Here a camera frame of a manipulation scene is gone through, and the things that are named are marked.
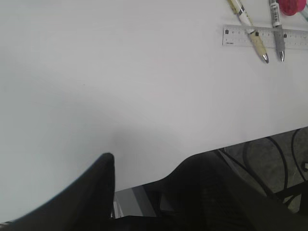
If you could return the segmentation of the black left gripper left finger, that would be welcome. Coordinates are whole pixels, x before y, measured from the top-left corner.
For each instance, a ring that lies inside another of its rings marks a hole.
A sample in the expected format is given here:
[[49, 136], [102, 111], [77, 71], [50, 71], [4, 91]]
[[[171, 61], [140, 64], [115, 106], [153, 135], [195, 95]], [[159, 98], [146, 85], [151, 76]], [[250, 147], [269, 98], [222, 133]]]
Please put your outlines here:
[[9, 231], [105, 231], [115, 193], [115, 161], [102, 154], [51, 200], [16, 219]]

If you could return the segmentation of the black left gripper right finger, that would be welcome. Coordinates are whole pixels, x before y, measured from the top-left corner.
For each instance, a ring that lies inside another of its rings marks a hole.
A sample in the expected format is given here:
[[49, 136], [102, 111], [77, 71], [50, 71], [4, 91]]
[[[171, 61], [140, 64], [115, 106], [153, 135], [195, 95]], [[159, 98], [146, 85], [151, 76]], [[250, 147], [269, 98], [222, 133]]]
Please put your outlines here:
[[115, 231], [305, 231], [307, 218], [261, 195], [217, 154], [197, 154], [145, 188], [166, 196], [175, 214], [127, 216]]

